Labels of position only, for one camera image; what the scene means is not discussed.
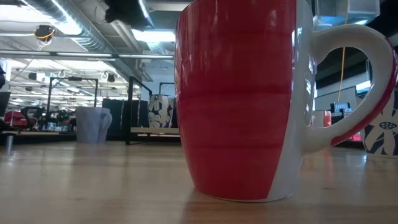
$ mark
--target red mug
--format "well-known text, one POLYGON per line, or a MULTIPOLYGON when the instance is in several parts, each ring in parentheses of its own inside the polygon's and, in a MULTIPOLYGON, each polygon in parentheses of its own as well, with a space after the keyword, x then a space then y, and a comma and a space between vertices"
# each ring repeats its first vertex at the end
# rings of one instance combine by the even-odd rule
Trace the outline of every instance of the red mug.
POLYGON ((292 195, 302 156, 338 144, 383 109, 396 54, 379 32, 314 32, 306 0, 196 0, 177 24, 175 83, 182 145, 196 188, 226 200, 292 195), (362 50, 376 74, 366 99, 327 128, 310 125, 316 66, 333 49, 362 50))

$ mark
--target table surface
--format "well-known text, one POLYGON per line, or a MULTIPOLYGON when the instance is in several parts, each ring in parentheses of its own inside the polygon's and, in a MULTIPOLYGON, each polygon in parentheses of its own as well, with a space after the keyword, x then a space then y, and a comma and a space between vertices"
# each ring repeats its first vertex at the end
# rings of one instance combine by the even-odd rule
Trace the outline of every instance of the table surface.
POLYGON ((0 223, 398 223, 398 160, 334 148, 304 157, 291 198, 195 191, 176 143, 0 148, 0 223))

